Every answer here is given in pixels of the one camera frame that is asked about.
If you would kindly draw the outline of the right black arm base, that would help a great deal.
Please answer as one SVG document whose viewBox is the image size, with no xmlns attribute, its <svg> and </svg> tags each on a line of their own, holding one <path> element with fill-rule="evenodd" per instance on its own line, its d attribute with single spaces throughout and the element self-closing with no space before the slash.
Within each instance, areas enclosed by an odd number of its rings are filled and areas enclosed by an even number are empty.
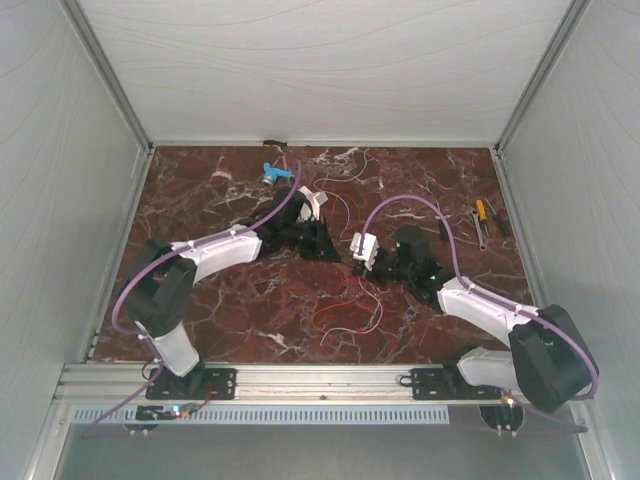
<svg viewBox="0 0 640 480">
<path fill-rule="evenodd" d="M 501 398 L 498 388 L 471 385 L 453 367 L 411 369 L 409 387 L 413 400 L 493 401 Z"/>
</svg>

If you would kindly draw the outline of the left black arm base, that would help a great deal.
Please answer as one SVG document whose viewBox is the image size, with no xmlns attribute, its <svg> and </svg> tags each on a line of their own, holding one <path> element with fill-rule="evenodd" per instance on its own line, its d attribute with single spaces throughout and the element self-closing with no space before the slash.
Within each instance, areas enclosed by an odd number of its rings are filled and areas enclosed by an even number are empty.
<svg viewBox="0 0 640 480">
<path fill-rule="evenodd" d="M 237 370 L 234 368 L 197 365 L 184 377 L 163 370 L 146 389 L 148 400 L 233 400 L 236 391 Z"/>
</svg>

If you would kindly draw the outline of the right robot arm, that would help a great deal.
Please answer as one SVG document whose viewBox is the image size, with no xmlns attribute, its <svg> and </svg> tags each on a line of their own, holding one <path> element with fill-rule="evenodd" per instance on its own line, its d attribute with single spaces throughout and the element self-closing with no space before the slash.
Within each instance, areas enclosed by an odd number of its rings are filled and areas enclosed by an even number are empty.
<svg viewBox="0 0 640 480">
<path fill-rule="evenodd" d="M 416 226 L 395 233 L 392 252 L 369 233 L 354 235 L 350 251 L 355 274 L 379 285 L 402 285 L 420 303 L 459 318 L 503 344 L 501 350 L 472 347 L 442 373 L 445 391 L 465 397 L 476 386 L 522 395 L 553 413 L 593 385 L 594 358 L 569 313 L 514 303 L 440 265 L 424 231 Z"/>
</svg>

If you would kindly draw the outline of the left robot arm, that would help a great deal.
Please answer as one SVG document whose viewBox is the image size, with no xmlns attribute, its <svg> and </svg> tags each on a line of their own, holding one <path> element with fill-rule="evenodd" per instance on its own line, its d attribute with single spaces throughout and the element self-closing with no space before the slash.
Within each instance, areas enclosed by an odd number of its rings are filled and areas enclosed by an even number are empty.
<svg viewBox="0 0 640 480">
<path fill-rule="evenodd" d="M 170 372 L 170 386 L 184 398 L 199 395 L 206 375 L 183 317 L 193 287 L 230 267 L 254 263 L 286 248 L 300 258 L 339 263 L 321 207 L 324 192 L 306 187 L 277 192 L 272 203 L 227 230 L 194 241 L 147 241 L 118 298 L 143 339 Z"/>
</svg>

